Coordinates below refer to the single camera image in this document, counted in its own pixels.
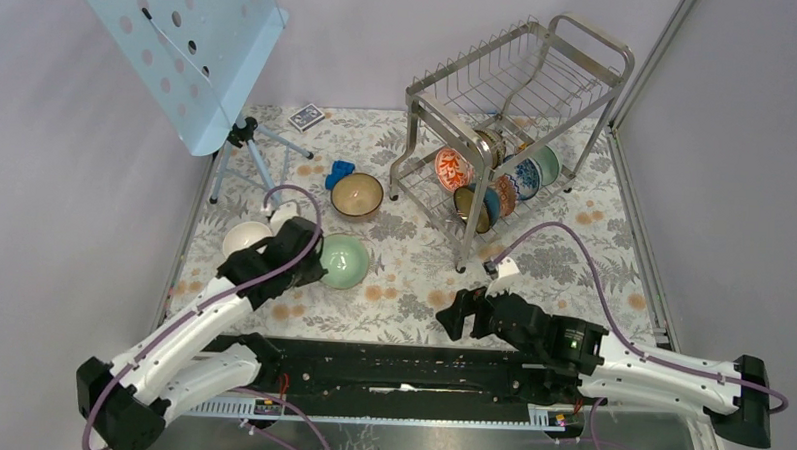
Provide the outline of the orange white bowl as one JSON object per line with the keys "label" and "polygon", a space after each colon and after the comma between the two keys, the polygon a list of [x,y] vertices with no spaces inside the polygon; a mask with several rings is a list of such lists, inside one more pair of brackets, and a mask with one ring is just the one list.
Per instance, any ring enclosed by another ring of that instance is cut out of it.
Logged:
{"label": "orange white bowl", "polygon": [[272,236],[271,228],[265,223],[257,221],[239,223],[226,233],[222,242],[222,254],[228,258],[234,252],[251,247],[260,240]]}

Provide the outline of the light green celadon bowl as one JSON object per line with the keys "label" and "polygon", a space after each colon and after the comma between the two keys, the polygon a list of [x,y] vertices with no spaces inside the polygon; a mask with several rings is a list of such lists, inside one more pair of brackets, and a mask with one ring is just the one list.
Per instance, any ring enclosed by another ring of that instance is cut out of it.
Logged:
{"label": "light green celadon bowl", "polygon": [[332,289],[355,287],[369,269],[369,252],[353,235],[333,234],[324,238],[320,264],[325,274],[319,280]]}

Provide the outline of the brown ceramic bowl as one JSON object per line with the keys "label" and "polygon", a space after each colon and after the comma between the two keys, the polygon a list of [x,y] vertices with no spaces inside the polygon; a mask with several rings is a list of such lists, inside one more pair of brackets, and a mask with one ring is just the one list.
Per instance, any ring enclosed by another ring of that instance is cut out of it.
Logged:
{"label": "brown ceramic bowl", "polygon": [[341,178],[332,188],[330,202],[342,218],[364,222],[375,217],[384,197],[385,192],[378,179],[354,172]]}

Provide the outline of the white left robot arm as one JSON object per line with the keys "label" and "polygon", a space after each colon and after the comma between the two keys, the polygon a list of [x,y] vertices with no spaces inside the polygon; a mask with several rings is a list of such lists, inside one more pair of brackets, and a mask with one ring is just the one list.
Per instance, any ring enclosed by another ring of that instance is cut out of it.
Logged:
{"label": "white left robot arm", "polygon": [[293,287],[320,280],[323,232],[298,215],[255,244],[230,253],[197,298],[147,338],[104,362],[95,356],[76,370],[77,406],[86,421],[82,450],[146,450],[168,423],[228,389],[267,391],[280,366],[249,347],[207,360],[203,378],[183,368],[230,324]]}

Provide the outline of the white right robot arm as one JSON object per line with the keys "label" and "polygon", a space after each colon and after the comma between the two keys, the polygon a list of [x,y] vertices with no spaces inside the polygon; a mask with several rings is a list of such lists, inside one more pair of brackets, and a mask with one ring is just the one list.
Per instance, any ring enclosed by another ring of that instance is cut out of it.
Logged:
{"label": "white right robot arm", "polygon": [[771,446],[765,363],[742,355],[732,362],[697,359],[667,349],[624,345],[605,327],[555,316],[518,294],[492,296],[461,289],[436,320],[453,341],[473,319],[473,339],[488,336],[533,359],[533,375],[506,377],[513,398],[538,405],[575,401],[657,407],[709,423],[732,443]]}

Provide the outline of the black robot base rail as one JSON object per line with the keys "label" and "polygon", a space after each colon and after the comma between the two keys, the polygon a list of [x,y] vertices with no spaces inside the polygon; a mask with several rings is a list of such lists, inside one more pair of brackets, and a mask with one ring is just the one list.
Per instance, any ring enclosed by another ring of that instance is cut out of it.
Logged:
{"label": "black robot base rail", "polygon": [[583,401],[579,379],[521,352],[439,346],[221,335],[260,356],[250,388],[281,395],[308,415],[466,422],[522,422],[531,405]]}

